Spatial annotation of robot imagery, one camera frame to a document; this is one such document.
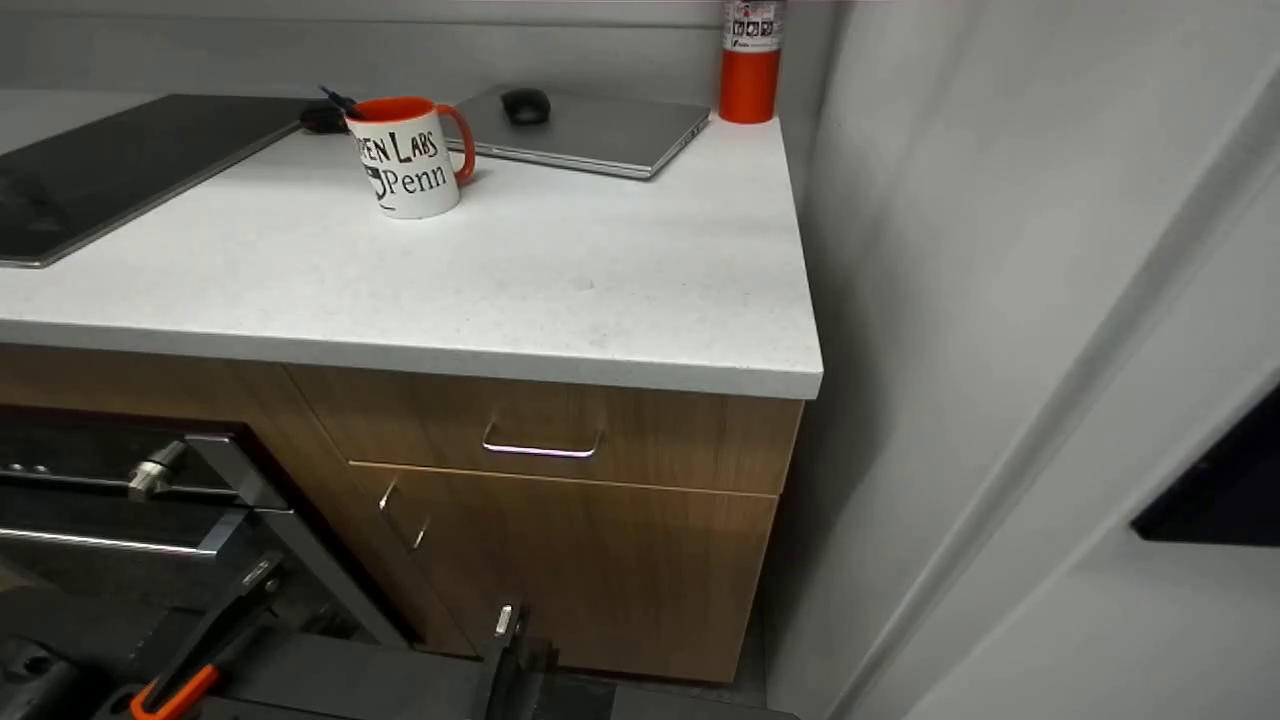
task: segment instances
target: mug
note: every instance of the mug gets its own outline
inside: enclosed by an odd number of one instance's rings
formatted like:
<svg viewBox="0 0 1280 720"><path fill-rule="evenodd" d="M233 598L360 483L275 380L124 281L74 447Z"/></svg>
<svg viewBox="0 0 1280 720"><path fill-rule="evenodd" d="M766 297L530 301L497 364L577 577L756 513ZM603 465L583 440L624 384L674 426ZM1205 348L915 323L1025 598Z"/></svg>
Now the mug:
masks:
<svg viewBox="0 0 1280 720"><path fill-rule="evenodd" d="M453 168L439 116L460 130L465 165ZM477 175L477 141L467 122L424 96L378 96L349 109L373 199L395 222L439 216Z"/></svg>

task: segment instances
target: fire extinguisher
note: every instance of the fire extinguisher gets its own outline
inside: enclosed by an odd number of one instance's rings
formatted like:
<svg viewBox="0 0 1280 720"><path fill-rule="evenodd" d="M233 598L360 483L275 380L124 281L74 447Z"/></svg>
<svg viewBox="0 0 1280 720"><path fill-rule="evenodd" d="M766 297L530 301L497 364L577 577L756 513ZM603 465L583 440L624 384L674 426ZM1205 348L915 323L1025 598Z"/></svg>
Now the fire extinguisher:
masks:
<svg viewBox="0 0 1280 720"><path fill-rule="evenodd" d="M786 56L786 0L724 0L719 116L766 124Z"/></svg>

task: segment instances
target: drawer handle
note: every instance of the drawer handle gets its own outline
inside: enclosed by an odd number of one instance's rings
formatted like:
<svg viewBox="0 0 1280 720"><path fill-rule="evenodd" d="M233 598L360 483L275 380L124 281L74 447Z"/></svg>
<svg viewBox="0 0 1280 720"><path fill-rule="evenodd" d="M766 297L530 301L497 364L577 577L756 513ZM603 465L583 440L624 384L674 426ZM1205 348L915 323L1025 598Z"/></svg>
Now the drawer handle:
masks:
<svg viewBox="0 0 1280 720"><path fill-rule="evenodd" d="M490 455L539 455L539 462L591 462L602 453L603 427L598 434L598 440L589 447L557 447L557 443L511 443L502 440L497 419L486 427L479 447Z"/></svg>
<svg viewBox="0 0 1280 720"><path fill-rule="evenodd" d="M395 487L401 487L401 478L393 478L393 483L388 483L383 495L378 502L378 518L393 527L395 539L404 539L401 527L395 527L395 522L393 522L393 495L395 495ZM414 551L422 551L422 549L429 545L431 525L436 525L431 518L422 522L422 527L416 527L414 539L408 539Z"/></svg>

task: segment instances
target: mug handle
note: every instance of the mug handle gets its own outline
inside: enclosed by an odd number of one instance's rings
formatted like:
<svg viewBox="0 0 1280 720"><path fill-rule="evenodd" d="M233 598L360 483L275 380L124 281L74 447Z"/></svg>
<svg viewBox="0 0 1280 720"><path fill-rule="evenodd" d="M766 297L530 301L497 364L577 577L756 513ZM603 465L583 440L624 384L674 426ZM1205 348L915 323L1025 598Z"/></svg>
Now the mug handle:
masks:
<svg viewBox="0 0 1280 720"><path fill-rule="evenodd" d="M473 124L453 109L453 103L436 103L439 116L453 122L453 130L465 134L465 168L453 174L457 183L467 183L477 175L477 136L473 136Z"/></svg>

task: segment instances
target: cabinet drawer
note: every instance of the cabinet drawer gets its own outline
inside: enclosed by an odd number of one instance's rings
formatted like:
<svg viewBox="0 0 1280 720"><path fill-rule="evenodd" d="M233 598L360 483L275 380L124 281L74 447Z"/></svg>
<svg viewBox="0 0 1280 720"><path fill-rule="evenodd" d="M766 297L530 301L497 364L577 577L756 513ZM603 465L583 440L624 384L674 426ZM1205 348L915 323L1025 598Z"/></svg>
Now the cabinet drawer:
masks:
<svg viewBox="0 0 1280 720"><path fill-rule="evenodd" d="M353 469L383 545L414 555L408 616L477 656L506 600L564 665L734 679L776 503L674 487Z"/></svg>
<svg viewBox="0 0 1280 720"><path fill-rule="evenodd" d="M776 495L801 403L295 367L349 462Z"/></svg>

